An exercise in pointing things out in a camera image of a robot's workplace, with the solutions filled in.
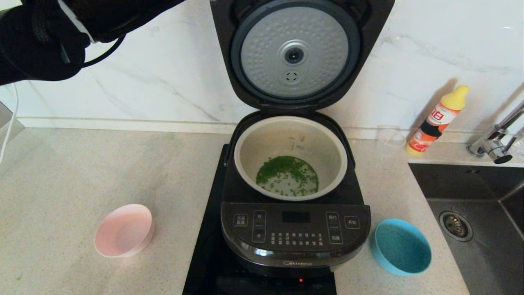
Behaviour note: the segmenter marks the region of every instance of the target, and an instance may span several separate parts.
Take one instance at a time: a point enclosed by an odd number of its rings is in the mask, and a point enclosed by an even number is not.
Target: blue bowl
[[[431,263],[431,247],[413,224],[385,219],[371,235],[371,252],[387,271],[409,276],[425,271]]]

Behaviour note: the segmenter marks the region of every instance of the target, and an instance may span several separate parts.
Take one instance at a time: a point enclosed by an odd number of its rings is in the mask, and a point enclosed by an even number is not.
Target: black cable
[[[122,44],[122,41],[124,41],[124,38],[126,37],[126,35],[122,35],[122,37],[120,37],[116,42],[115,44],[113,44],[111,46],[111,48],[109,48],[106,52],[104,52],[104,54],[100,55],[99,57],[93,59],[93,60],[90,60],[88,62],[84,62],[84,64],[82,65],[82,68],[87,68],[89,66],[92,66],[102,60],[104,60],[106,57],[110,56],[113,52],[115,52],[115,50],[120,46],[120,44]]]

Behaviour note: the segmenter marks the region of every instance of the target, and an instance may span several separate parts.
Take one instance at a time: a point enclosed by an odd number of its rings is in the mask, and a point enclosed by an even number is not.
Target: green vegetable
[[[293,156],[269,158],[258,171],[256,183],[282,196],[305,196],[319,190],[319,178],[313,167]]]

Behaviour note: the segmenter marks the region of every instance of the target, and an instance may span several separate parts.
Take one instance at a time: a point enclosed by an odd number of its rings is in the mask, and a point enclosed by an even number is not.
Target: induction cooktop
[[[238,263],[222,236],[220,223],[227,146],[222,148],[182,294],[336,295],[332,273],[316,278],[272,278],[250,272]]]

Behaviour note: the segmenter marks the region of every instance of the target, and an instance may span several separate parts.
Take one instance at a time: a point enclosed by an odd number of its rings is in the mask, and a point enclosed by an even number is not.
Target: yellow bottle cap
[[[466,85],[458,86],[455,91],[446,94],[440,100],[440,103],[448,109],[460,111],[466,106],[466,95],[470,88]]]

